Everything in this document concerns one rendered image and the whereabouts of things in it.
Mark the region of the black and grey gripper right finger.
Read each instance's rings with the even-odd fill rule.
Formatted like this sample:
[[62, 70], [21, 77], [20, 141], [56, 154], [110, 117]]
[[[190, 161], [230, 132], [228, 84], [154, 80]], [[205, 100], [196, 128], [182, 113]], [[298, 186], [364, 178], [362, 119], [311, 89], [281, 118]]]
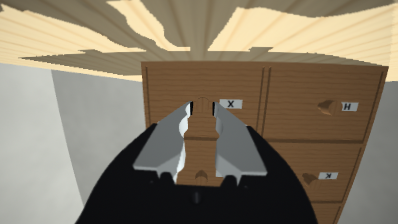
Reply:
[[[214, 107], [213, 107], [214, 106]], [[234, 175], [237, 186], [256, 192], [283, 210], [295, 224], [318, 224], [298, 177], [282, 156], [251, 126], [218, 102], [213, 102], [216, 141], [215, 168]]]

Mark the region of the brown wooden chest of drawers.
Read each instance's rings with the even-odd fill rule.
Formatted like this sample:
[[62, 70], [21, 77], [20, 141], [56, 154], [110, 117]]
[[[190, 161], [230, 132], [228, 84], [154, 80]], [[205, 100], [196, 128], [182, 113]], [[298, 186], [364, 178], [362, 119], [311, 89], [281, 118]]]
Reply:
[[[353, 167], [348, 185], [346, 187], [342, 201], [310, 201], [312, 206], [339, 206], [333, 224], [337, 224], [354, 179], [356, 177], [359, 165], [361, 163], [370, 132], [377, 113], [383, 88], [385, 85], [388, 66], [369, 66], [369, 65], [347, 65], [347, 64], [323, 64], [323, 63], [295, 63], [295, 62], [255, 62], [255, 61], [141, 61], [142, 86], [146, 129], [151, 125], [149, 89], [148, 89], [148, 72], [147, 66], [263, 66], [261, 88], [259, 97], [259, 107], [257, 115], [256, 132], [261, 135], [268, 73], [269, 67], [296, 67], [296, 68], [325, 68], [325, 69], [350, 69], [350, 70], [372, 70], [382, 71], [374, 103], [367, 123], [365, 133], [361, 135], [360, 140], [307, 140], [307, 139], [265, 139], [271, 146], [281, 147], [358, 147], [359, 153]], [[184, 137], [184, 144], [207, 144], [216, 145], [218, 138], [212, 137]]]

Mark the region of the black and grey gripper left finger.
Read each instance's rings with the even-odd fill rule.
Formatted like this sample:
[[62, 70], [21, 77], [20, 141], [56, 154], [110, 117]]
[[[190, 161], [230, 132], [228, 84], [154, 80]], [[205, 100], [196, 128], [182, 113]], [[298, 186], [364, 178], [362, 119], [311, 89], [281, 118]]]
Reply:
[[121, 195], [158, 183], [162, 172], [170, 172], [176, 184], [177, 174], [185, 164], [184, 133], [192, 111], [193, 102], [189, 101], [127, 145], [98, 179], [75, 224], [90, 224]]

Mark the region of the brown wooden drawer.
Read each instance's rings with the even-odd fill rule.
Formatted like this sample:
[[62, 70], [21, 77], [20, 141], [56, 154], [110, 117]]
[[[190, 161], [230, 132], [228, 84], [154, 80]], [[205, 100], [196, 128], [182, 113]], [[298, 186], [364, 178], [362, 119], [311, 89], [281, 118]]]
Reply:
[[151, 125], [193, 102], [184, 137], [219, 138], [213, 102], [256, 131], [263, 66], [147, 66]]
[[310, 201], [342, 201], [360, 148], [272, 147], [295, 172]]
[[220, 186], [223, 176], [215, 168], [215, 151], [216, 145], [185, 144], [185, 164], [176, 184]]
[[339, 206], [313, 206], [318, 224], [333, 224]]
[[381, 72], [269, 67], [261, 136], [360, 140]]

